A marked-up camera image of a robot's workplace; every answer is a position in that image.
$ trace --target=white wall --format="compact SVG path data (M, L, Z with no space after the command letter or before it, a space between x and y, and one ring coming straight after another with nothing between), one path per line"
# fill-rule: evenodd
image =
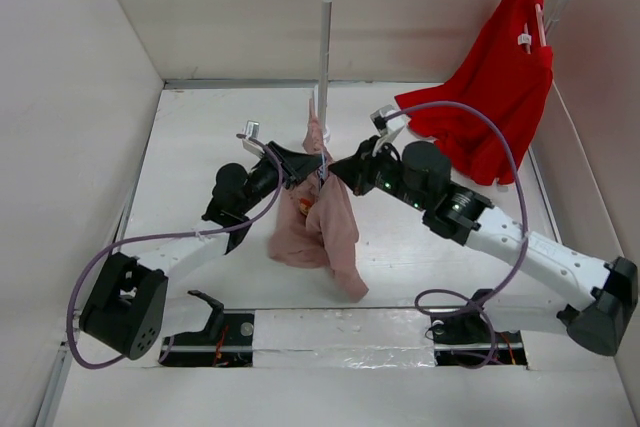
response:
M547 168L545 181L565 240L599 256L622 251L640 264L638 32L638 0L571 2L553 39L555 77L593 173L580 160L578 145L571 143L571 126L556 95L547 105L536 151ZM636 316L617 359L636 416L639 345Z
M0 425L31 425L162 83L116 0L0 0Z
M313 79L319 0L120 0L160 75ZM331 77L442 81L499 0L336 0Z

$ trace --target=pink cloth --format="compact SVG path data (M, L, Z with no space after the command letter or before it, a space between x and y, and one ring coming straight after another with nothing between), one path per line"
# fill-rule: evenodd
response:
M312 106L302 145L308 153L324 150L322 129ZM269 240L269 257L293 267L328 267L336 284L357 302L369 291L356 268L358 237L342 181L329 173L320 189L320 180L313 173L299 186L282 193L276 230Z

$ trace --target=red garment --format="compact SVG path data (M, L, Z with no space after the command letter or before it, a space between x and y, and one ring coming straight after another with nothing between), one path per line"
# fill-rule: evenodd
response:
M482 28L469 55L443 85L396 96L401 109L438 100L462 102L483 112L505 135L520 167L551 87L551 47L540 46L535 4L543 0L502 0ZM518 45L527 23L531 54ZM497 137L468 112L442 107L410 115L409 128L436 145L453 166L481 185L514 181Z

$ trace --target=orange wire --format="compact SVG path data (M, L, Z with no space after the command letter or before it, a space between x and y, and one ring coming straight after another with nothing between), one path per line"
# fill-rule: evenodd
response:
M214 367L218 363L218 360L220 360L220 358L222 357L222 354L220 353L220 347L222 347L222 344L224 344L224 337L225 335L227 335L228 330L229 330L229 326L227 325L222 331L222 337L220 338L220 341L216 344L216 356L213 358Z
M511 343L509 342L509 339L507 339L507 336L504 335L502 332L499 332L500 337L502 337L504 339L504 341L507 343L507 347L509 347L509 355L511 356L511 364L512 365L516 365L516 358L513 355L513 349L511 348Z

